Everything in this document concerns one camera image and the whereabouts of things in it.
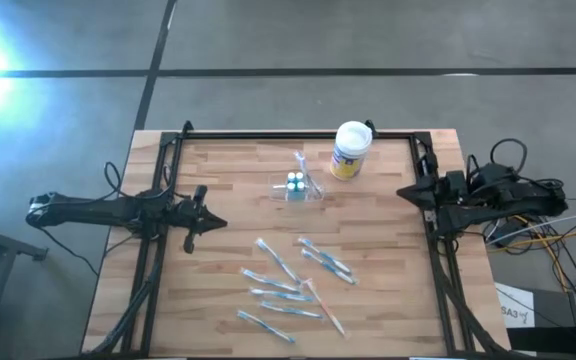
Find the black metal frame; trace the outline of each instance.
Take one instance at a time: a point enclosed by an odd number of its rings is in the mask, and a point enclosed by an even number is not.
[[[438,177],[435,154],[432,146],[432,139],[429,132],[376,132],[374,126],[370,120],[366,121],[366,125],[370,126],[375,133],[375,136],[379,139],[391,139],[391,140],[403,140],[407,141],[410,145],[410,153],[415,169],[415,179],[419,180],[421,176],[431,175]],[[193,132],[193,126],[190,122],[186,122],[184,129],[181,133],[171,133],[164,132],[161,135],[159,153],[157,155],[157,162],[155,166],[155,172],[153,176],[152,188],[161,189],[161,180],[163,177],[164,163],[167,155],[167,148],[169,145],[174,144],[175,150],[173,153],[172,169],[171,169],[171,181],[173,184],[171,188],[174,188],[176,184],[177,172],[181,162],[181,150],[184,140],[210,140],[210,139],[222,139],[222,140],[246,140],[246,139],[264,139],[264,140],[282,140],[282,139],[329,139],[334,140],[336,132],[335,131],[287,131],[287,132],[257,132],[257,131],[246,131],[246,132]],[[428,244],[430,265],[432,268],[435,292],[437,297],[437,305],[439,309],[439,317],[442,324],[442,331],[444,334],[445,347],[448,356],[456,355],[475,355],[474,352],[474,342],[472,339],[472,328],[478,328],[479,340],[484,343],[484,348],[490,350],[494,348],[494,342],[491,338],[485,337],[487,334],[481,328],[481,325],[474,318],[474,315],[470,313],[465,305],[465,300],[463,296],[463,288],[461,285],[461,278],[457,266],[457,258],[455,252],[452,249],[451,242],[448,241],[445,246],[445,257],[449,265],[449,276],[446,276],[444,270],[441,266],[440,253],[438,250],[439,242],[434,239],[431,235],[435,223],[434,219],[429,216],[429,214],[422,214],[422,221],[424,223],[426,240]],[[153,262],[153,276],[152,286],[150,287],[148,294],[148,304],[146,309],[146,315],[144,318],[144,329],[141,339],[141,344],[139,350],[132,349],[132,338],[134,330],[134,318],[131,320],[130,325],[124,333],[122,339],[120,352],[113,354],[82,354],[78,359],[81,358],[141,358],[148,357],[150,352],[150,342],[152,339],[152,331],[154,327],[154,317],[157,306],[157,295],[159,292],[159,282],[161,279],[161,272],[163,268],[163,259],[166,250],[167,242],[167,227],[159,229],[159,237],[155,239],[157,243],[155,260]],[[141,246],[139,248],[139,254],[137,256],[137,266],[135,269],[135,276],[133,278],[133,287],[131,290],[131,300],[135,298],[139,290],[142,288],[144,283],[144,274],[146,270],[146,259],[148,257],[148,251],[150,247],[150,239],[142,239]],[[455,337],[453,334],[452,325],[450,322],[450,314],[448,310],[449,298],[455,307],[457,308],[457,315],[461,326],[462,336],[464,339],[464,351],[457,350],[457,344],[455,343]]]

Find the container lid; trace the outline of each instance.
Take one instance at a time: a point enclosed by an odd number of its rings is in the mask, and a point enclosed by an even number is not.
[[[346,155],[363,155],[368,151],[372,142],[372,130],[359,121],[348,121],[343,123],[337,136],[335,144]]]

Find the gray floor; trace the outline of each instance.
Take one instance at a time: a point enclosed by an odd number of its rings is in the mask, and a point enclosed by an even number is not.
[[[146,69],[164,0],[0,1],[8,69]],[[162,68],[576,66],[576,1],[180,0]],[[107,192],[145,79],[0,80],[0,233],[51,248],[19,258],[0,309],[0,359],[76,354],[95,278],[24,222],[28,199]],[[465,153],[524,140],[525,175],[576,197],[576,76],[160,79],[147,129],[456,128]],[[576,213],[572,204],[571,214]],[[562,224],[565,229],[572,224]],[[108,229],[54,234],[98,266]],[[576,240],[570,241],[576,257]],[[558,290],[546,253],[491,255],[496,280]]]

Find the wooden table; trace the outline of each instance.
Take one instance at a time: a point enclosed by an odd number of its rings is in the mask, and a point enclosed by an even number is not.
[[[135,194],[150,187],[160,134],[135,133],[125,170],[125,192]],[[433,130],[432,137],[440,173],[463,168],[456,132]],[[330,140],[184,141],[176,190],[192,194],[196,185],[206,184],[209,210],[229,224],[197,237],[192,255],[182,248],[187,231],[169,232],[151,356],[446,354],[420,213],[395,195],[396,189],[415,182],[409,144],[375,140],[361,175],[350,182],[330,175],[332,147]],[[287,204],[269,199],[269,177],[296,170],[295,150],[304,152],[315,178],[326,187],[323,202]],[[123,229],[113,229],[108,246],[127,235]],[[359,284],[349,285],[302,258],[297,243],[300,235],[349,265]],[[321,297],[350,333],[348,339],[329,320],[276,313],[257,305],[259,299],[248,289],[264,286],[242,276],[240,268],[290,281],[254,245],[258,237],[301,277],[314,279]],[[135,240],[104,259],[83,350],[103,339],[128,304],[137,253]],[[508,348],[481,239],[463,237],[457,258],[469,307],[496,341]],[[316,305],[290,305],[321,313]],[[296,344],[238,319],[238,309],[291,334]],[[458,337],[455,313],[451,313]],[[142,320],[137,320],[135,348]]]

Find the concrete floor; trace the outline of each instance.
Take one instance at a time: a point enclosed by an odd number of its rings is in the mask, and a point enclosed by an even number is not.
[[[165,0],[0,1],[4,69],[147,69]],[[576,66],[576,1],[180,0],[162,68]],[[76,354],[96,279],[24,222],[28,199],[108,191],[144,78],[0,79],[0,233],[51,248],[20,257],[0,309],[0,359]],[[526,142],[525,175],[576,197],[576,76],[159,79],[146,129],[456,128],[486,159]],[[572,204],[571,214],[576,213]],[[565,229],[572,224],[563,224]],[[55,236],[95,266],[106,227]],[[576,258],[576,240],[570,241]],[[546,253],[491,255],[497,281],[558,290]]]

